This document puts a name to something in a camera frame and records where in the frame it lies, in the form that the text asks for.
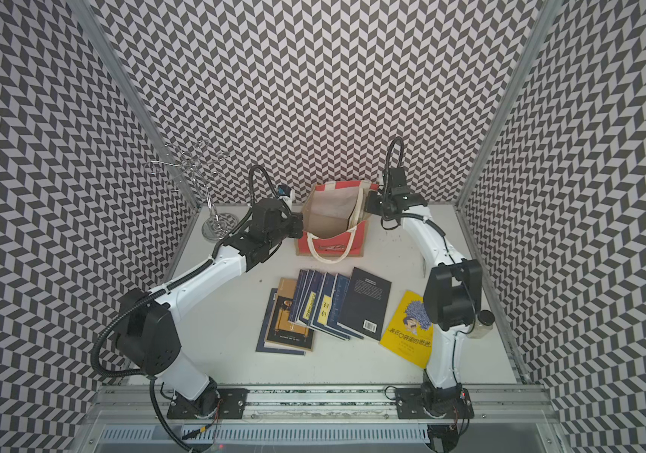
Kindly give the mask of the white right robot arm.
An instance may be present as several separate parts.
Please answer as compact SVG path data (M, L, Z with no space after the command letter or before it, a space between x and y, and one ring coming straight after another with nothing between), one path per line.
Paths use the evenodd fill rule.
M465 416L455 400L465 396L459 364L481 310L481 266L451 245L423 196L408 186L402 167L383 171L383 186L368 196L366 211L403 227L429 268L423 306L434 336L421 385L422 407L434 418Z

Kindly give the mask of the blue book yellow label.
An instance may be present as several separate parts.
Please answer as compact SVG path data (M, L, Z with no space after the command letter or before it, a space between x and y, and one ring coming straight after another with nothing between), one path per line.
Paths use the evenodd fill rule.
M350 279L342 274L300 270L293 308L296 323L339 340L362 339L361 334L338 324Z

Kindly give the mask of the red burlap Christmas bag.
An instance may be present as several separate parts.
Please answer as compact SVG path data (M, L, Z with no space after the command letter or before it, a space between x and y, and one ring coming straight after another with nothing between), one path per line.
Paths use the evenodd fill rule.
M366 198L378 189L368 180L315 186L301 210L303 235L296 242L296 253L324 264L364 256L370 217L365 212Z

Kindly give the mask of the dark grey back-cover book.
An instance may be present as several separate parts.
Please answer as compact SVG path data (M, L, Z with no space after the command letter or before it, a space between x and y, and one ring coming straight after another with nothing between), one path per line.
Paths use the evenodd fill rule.
M355 267L338 316L338 324L379 342L392 283Z

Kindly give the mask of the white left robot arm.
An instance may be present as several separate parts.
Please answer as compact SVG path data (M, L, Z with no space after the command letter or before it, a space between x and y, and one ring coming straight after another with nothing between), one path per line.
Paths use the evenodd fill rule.
M198 417L217 408L217 384L183 353L178 325L227 282L269 260L288 238L300 239L301 213L292 197L275 194L251 204L241 224L220 240L206 262L150 291L123 296L120 313L100 332L91 352L102 377L143 375L170 386Z

